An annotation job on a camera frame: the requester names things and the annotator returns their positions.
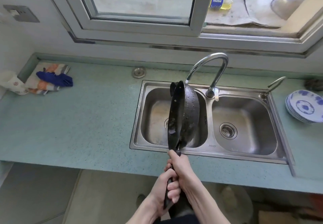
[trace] striped towel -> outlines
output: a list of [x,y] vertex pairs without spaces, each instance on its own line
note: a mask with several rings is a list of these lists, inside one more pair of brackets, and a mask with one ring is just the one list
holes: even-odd
[[43,71],[44,68],[46,72],[55,72],[56,75],[67,74],[69,71],[69,66],[65,64],[38,63],[25,84],[25,86],[29,88],[29,91],[34,94],[45,95],[48,91],[58,91],[60,89],[59,86],[55,86],[52,83],[38,78],[36,73],[38,71]]

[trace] double sink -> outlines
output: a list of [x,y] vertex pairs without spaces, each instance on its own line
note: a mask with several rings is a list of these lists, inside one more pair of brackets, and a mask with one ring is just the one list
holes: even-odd
[[[130,148],[168,151],[170,82],[143,81]],[[209,86],[190,84],[200,104],[195,137],[185,154],[287,164],[290,150],[267,90],[218,87],[219,101],[205,94]]]

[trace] countertop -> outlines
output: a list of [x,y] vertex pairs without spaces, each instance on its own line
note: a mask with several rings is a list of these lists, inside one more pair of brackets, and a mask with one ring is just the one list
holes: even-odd
[[[158,176],[166,153],[129,148],[142,80],[178,81],[187,72],[147,69],[142,79],[132,67],[66,63],[74,87],[47,95],[7,92],[0,101],[0,160]],[[210,84],[213,73],[193,75]],[[222,75],[219,86],[265,89],[272,77]],[[189,156],[202,181],[323,193],[323,123],[306,125],[284,107],[286,96],[303,80],[287,79],[273,92],[295,160],[288,165]]]

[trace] faucet spout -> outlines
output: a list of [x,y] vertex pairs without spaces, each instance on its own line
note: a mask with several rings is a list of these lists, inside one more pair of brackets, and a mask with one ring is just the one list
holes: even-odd
[[201,59],[200,61],[198,61],[194,67],[192,67],[192,69],[190,70],[187,78],[186,78],[186,83],[189,82],[189,80],[191,79],[192,75],[195,73],[195,71],[197,71],[201,66],[203,66],[204,64],[206,64],[207,62],[214,60],[214,59],[218,59],[221,58],[222,59],[222,66],[219,69],[218,73],[216,74],[216,77],[214,78],[212,84],[210,85],[209,89],[207,90],[207,92],[205,93],[205,95],[208,98],[214,98],[214,93],[219,92],[218,88],[216,88],[216,83],[219,81],[221,75],[223,74],[225,68],[228,66],[228,56],[225,53],[213,53],[210,54],[208,56],[206,56],[205,58]]

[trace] stack of plates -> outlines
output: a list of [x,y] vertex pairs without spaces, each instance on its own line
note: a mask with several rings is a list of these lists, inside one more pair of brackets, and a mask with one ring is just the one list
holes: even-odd
[[314,124],[323,122],[323,98],[313,92],[298,90],[285,101],[287,111],[299,121]]

